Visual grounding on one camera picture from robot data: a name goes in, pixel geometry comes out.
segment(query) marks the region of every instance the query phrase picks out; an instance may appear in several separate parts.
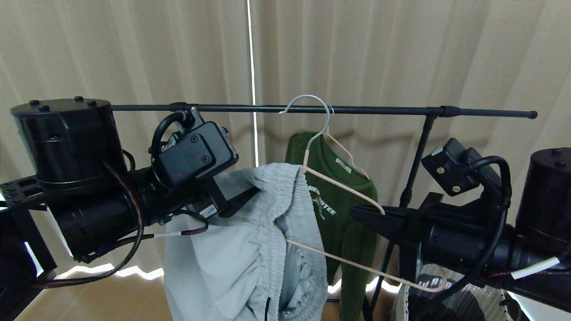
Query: floor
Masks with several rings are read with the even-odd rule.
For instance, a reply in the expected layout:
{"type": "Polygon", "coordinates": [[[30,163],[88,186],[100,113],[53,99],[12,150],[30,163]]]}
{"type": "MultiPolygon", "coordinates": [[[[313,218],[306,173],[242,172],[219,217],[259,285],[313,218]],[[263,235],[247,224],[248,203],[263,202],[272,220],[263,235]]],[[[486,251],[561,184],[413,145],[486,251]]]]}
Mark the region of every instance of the floor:
{"type": "MultiPolygon", "coordinates": [[[[83,277],[81,273],[73,277],[83,277]]],[[[390,312],[387,297],[381,294],[375,321],[390,312]]],[[[139,275],[111,276],[81,286],[44,290],[16,321],[124,321],[172,320],[162,277],[145,280],[139,275]]],[[[327,303],[323,321],[339,320],[339,304],[327,303]]]]}

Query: black clothing rack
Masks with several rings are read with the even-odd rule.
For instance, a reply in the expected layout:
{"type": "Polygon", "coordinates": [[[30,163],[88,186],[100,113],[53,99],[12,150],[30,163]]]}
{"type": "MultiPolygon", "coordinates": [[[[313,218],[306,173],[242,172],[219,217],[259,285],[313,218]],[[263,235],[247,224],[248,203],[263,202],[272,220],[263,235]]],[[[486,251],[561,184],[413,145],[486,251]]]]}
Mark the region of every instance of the black clothing rack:
{"type": "MultiPolygon", "coordinates": [[[[170,105],[112,105],[114,111],[177,111],[196,107],[199,111],[204,112],[227,112],[227,113],[278,113],[286,108],[286,105],[200,105],[187,103],[172,103],[170,105]]],[[[332,106],[335,114],[359,114],[359,115],[420,115],[425,116],[423,130],[420,135],[419,145],[415,152],[415,158],[412,162],[411,172],[408,175],[407,185],[400,196],[399,207],[408,207],[412,199],[412,187],[415,183],[416,174],[420,167],[420,161],[423,157],[424,150],[427,145],[428,137],[438,117],[457,117],[457,116],[481,116],[481,117],[511,117],[511,118],[537,118],[536,111],[520,111],[520,110],[492,110],[492,109],[464,109],[455,106],[440,107],[371,107],[371,106],[332,106]]],[[[291,106],[288,110],[289,114],[324,114],[323,106],[291,106]]],[[[382,272],[387,271],[388,263],[395,244],[389,242],[385,258],[381,267],[382,272]]],[[[383,277],[380,276],[377,281],[375,292],[371,303],[367,297],[363,301],[363,317],[365,321],[372,321],[372,313],[381,289],[383,277]]]]}

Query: horizontal rod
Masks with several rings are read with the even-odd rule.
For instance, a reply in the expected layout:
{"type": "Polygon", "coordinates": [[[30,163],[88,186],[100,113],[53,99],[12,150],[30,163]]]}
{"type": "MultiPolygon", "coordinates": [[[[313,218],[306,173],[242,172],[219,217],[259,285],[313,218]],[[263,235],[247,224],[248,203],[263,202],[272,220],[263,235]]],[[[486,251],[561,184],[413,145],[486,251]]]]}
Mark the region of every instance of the horizontal rod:
{"type": "MultiPolygon", "coordinates": [[[[112,105],[114,111],[175,111],[198,108],[205,112],[229,113],[278,113],[286,108],[285,105],[197,105],[180,104],[171,105],[112,105]]],[[[333,106],[335,114],[367,114],[367,115],[435,115],[438,117],[453,116],[490,116],[490,117],[537,117],[536,111],[519,110],[488,110],[488,109],[461,109],[457,107],[367,107],[367,106],[333,106]]],[[[322,114],[323,106],[292,106],[288,113],[322,114]]]]}

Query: green shirt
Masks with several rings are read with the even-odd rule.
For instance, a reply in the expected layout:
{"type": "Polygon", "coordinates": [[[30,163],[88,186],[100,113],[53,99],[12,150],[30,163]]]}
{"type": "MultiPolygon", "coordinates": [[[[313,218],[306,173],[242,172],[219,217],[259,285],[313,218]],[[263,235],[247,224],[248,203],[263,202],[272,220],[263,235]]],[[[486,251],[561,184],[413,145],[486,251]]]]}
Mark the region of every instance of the green shirt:
{"type": "MultiPolygon", "coordinates": [[[[309,139],[316,133],[297,133],[289,139],[285,162],[302,164],[309,139]]],[[[348,187],[377,200],[373,182],[348,166],[326,144],[317,138],[309,151],[307,166],[348,187]]],[[[371,266],[375,255],[377,235],[351,217],[351,207],[367,201],[308,173],[306,175],[313,210],[325,251],[353,262],[371,266]]],[[[341,319],[359,320],[369,272],[337,260],[326,258],[327,281],[331,285],[341,264],[341,319]]]]}

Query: beige curtain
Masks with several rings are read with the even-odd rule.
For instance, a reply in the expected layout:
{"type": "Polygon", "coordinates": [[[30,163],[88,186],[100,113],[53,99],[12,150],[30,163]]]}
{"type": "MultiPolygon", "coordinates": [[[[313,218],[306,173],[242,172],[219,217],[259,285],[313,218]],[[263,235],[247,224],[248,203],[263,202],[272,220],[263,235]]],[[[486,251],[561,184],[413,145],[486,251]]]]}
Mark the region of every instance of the beige curtain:
{"type": "MultiPolygon", "coordinates": [[[[506,158],[512,222],[530,154],[571,142],[570,17],[567,0],[253,1],[257,103],[286,104],[315,94],[330,105],[537,110],[535,120],[438,119],[427,147],[429,152],[455,137],[482,155],[506,158]]],[[[303,114],[259,118],[262,163],[283,161],[292,134],[319,130],[325,120],[303,114]]],[[[398,205],[423,121],[335,116],[332,135],[374,180],[381,204],[398,205]]],[[[428,191],[442,192],[421,168],[411,206],[428,191]]],[[[462,204],[480,191],[445,201],[462,204]]],[[[379,253],[375,266],[381,258],[379,253]]]]}
{"type": "MultiPolygon", "coordinates": [[[[29,99],[106,99],[112,104],[251,103],[245,1],[0,2],[0,181],[34,170],[10,108],[29,99]]],[[[124,149],[137,168],[168,113],[116,112],[124,149]]],[[[230,129],[239,151],[237,168],[252,167],[252,115],[203,113],[230,129]]],[[[58,262],[75,265],[48,214],[33,217],[58,262]]],[[[148,228],[158,231],[160,227],[148,228]]],[[[163,243],[143,242],[130,265],[162,266],[163,243]]],[[[118,263],[128,249],[92,263],[118,263]]]]}

